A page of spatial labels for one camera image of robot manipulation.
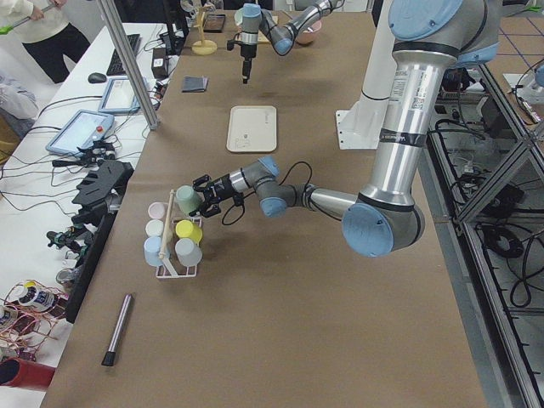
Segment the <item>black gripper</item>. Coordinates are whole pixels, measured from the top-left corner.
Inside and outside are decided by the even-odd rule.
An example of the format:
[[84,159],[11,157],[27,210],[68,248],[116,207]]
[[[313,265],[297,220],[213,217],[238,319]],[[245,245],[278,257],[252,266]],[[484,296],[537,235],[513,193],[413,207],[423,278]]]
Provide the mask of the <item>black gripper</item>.
[[241,57],[243,58],[242,63],[242,82],[243,84],[248,84],[248,79],[246,77],[251,76],[252,70],[252,59],[255,57],[255,45],[243,43],[241,45]]
[[204,190],[205,203],[200,205],[198,213],[203,218],[210,218],[221,213],[220,202],[232,197],[232,183],[229,176],[222,176],[212,181],[204,174],[193,181],[194,190]]

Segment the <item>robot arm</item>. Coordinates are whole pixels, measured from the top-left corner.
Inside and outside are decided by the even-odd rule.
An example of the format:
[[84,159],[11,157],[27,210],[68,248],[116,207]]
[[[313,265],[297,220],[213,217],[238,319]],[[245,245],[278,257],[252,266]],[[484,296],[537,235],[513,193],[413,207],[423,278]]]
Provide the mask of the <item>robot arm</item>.
[[270,218],[288,207],[339,217],[345,241],[366,257],[389,254],[421,237],[424,217],[411,185],[443,76],[450,68],[480,65],[495,57],[502,3],[395,1],[387,17],[396,70],[371,178],[360,192],[279,184],[279,169],[265,156],[221,178],[196,179],[193,189],[203,197],[196,214],[209,218],[227,199],[241,205],[245,192],[252,190]]
[[338,9],[338,1],[315,1],[301,14],[290,19],[284,25],[273,21],[272,14],[255,3],[246,3],[242,8],[241,32],[227,42],[226,48],[232,51],[235,45],[240,47],[240,55],[244,59],[241,77],[247,84],[252,70],[252,60],[257,56],[258,33],[269,39],[273,50],[280,56],[288,54],[298,35],[311,27],[316,21]]

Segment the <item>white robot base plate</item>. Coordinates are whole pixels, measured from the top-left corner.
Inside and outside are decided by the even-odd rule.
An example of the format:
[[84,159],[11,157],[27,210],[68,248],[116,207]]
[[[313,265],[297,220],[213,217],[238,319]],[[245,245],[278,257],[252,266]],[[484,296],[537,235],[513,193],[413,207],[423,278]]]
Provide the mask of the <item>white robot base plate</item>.
[[397,67],[392,57],[394,35],[388,25],[391,5],[389,0],[382,1],[359,100],[350,110],[336,112],[343,150],[377,148]]

